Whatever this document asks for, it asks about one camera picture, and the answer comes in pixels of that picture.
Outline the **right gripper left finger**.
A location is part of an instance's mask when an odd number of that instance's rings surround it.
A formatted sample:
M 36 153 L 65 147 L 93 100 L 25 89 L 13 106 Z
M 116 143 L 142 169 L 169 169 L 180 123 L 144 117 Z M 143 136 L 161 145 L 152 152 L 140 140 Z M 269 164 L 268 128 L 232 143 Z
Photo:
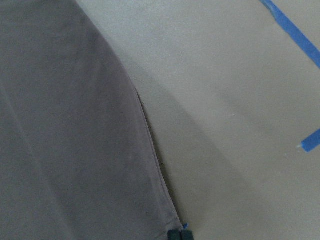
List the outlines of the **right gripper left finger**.
M 169 230 L 167 237 L 168 240 L 181 240 L 181 234 L 179 230 Z

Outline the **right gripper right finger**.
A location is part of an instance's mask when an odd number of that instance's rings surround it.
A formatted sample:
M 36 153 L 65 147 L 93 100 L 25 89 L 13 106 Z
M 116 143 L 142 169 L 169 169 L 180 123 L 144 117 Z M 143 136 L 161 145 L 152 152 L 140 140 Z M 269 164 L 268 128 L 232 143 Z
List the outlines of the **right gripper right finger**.
M 194 235 L 191 230 L 182 230 L 181 231 L 181 240 L 194 240 Z

